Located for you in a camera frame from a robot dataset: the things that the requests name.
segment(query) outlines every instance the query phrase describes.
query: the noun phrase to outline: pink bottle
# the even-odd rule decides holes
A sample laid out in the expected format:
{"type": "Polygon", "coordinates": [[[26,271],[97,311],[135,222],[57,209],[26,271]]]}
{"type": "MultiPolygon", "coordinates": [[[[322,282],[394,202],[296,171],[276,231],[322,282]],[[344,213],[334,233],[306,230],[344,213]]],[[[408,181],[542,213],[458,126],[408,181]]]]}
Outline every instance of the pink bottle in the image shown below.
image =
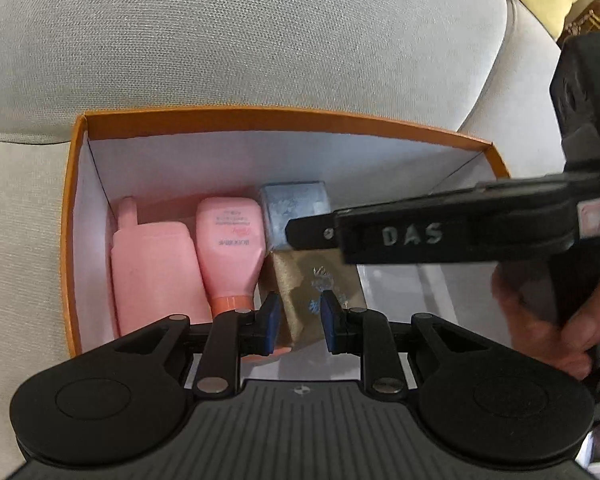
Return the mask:
{"type": "Polygon", "coordinates": [[[207,198],[196,214],[196,245],[214,316],[253,309],[265,254],[262,210],[250,198],[207,198]]]}
{"type": "Polygon", "coordinates": [[[186,314],[192,324],[212,320],[196,248],[186,225],[138,225],[136,202],[131,197],[118,207],[111,272],[121,335],[171,314],[186,314]]]}

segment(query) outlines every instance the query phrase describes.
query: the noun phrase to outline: orange box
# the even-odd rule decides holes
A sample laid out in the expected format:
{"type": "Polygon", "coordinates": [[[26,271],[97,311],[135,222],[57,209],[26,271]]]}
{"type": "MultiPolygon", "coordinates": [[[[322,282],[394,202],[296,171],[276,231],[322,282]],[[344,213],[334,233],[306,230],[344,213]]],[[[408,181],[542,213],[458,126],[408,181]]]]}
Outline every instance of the orange box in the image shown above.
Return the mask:
{"type": "Polygon", "coordinates": [[[192,227],[202,198],[255,197],[275,182],[323,180],[343,208],[507,176],[490,142],[402,121],[258,107],[87,112],[75,122],[62,202],[70,354],[117,336],[109,252],[125,196],[138,200],[141,222],[192,227]]]}

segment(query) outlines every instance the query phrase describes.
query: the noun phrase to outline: metal rivet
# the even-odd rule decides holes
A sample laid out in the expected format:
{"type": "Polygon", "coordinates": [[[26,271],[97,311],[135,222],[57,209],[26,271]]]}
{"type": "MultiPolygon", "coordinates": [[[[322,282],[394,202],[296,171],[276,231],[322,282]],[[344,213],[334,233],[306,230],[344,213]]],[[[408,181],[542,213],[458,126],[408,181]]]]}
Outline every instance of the metal rivet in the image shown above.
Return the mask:
{"type": "Polygon", "coordinates": [[[403,388],[403,382],[392,377],[382,377],[378,379],[373,386],[373,389],[379,394],[396,394],[403,388]]]}
{"type": "Polygon", "coordinates": [[[196,386],[206,394],[221,394],[229,387],[229,383],[222,377],[205,377],[200,379],[196,386]]]}

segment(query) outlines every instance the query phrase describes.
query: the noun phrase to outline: white label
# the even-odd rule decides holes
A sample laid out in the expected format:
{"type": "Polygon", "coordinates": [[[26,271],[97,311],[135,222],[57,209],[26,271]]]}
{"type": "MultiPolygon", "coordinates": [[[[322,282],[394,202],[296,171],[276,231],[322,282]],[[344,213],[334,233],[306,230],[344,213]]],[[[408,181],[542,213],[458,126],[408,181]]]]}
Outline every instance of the white label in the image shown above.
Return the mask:
{"type": "Polygon", "coordinates": [[[600,198],[578,204],[580,238],[600,236],[600,198]]]}

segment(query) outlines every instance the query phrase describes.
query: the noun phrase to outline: sofa cushion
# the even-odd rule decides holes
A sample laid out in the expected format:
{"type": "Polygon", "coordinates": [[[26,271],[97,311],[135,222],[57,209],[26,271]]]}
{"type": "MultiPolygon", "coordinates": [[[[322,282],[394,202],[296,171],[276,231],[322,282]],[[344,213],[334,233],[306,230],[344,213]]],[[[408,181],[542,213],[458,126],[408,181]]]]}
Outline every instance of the sofa cushion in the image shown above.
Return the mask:
{"type": "Polygon", "coordinates": [[[512,176],[560,173],[564,155],[549,97],[560,49],[519,0],[504,44],[461,131],[494,142],[512,176]]]}
{"type": "Polygon", "coordinates": [[[457,130],[505,0],[0,0],[0,139],[163,104],[347,110],[457,130]]]}
{"type": "Polygon", "coordinates": [[[67,144],[0,142],[0,479],[22,455],[9,424],[16,388],[68,358],[59,229],[67,144]]]}

